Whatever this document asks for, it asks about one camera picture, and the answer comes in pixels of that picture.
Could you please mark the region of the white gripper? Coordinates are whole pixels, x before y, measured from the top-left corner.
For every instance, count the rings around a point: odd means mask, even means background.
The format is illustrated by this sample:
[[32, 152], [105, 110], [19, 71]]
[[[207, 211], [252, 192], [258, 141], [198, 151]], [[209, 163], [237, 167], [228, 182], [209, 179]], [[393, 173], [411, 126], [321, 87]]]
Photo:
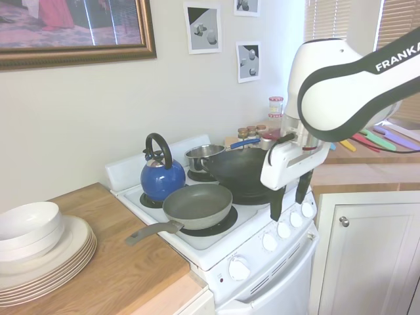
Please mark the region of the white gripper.
[[294, 142], [276, 145], [266, 154], [262, 165], [261, 183], [271, 189], [270, 218], [279, 221], [282, 213], [282, 202], [285, 187], [291, 181], [299, 178], [295, 201], [302, 203], [312, 179], [312, 170], [321, 165], [329, 153], [329, 143], [321, 145], [313, 151], [304, 151]]

